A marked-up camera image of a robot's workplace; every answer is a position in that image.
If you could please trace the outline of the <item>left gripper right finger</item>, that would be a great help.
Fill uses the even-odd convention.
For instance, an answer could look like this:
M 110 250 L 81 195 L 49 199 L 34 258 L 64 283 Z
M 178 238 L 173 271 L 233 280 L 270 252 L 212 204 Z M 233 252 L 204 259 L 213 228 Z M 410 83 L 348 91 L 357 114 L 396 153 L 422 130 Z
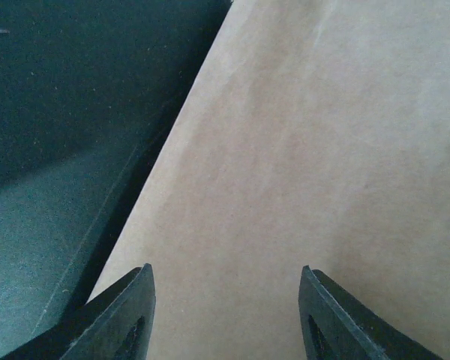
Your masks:
M 301 271 L 298 306 L 308 359 L 440 358 L 307 265 Z

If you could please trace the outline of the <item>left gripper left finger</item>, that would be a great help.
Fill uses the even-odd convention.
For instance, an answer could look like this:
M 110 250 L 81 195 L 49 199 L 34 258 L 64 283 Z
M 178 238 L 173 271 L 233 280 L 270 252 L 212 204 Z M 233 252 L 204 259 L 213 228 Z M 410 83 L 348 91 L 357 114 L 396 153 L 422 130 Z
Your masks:
M 155 315 L 146 263 L 129 271 L 67 319 L 3 359 L 145 359 Z

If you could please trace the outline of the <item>brown paper bag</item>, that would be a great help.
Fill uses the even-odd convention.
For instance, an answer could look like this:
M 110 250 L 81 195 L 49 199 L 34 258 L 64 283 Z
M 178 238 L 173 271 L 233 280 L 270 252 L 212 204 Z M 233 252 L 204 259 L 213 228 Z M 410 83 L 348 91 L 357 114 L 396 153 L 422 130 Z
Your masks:
M 450 1 L 235 1 L 94 288 L 150 359 L 304 359 L 302 268 L 450 359 Z

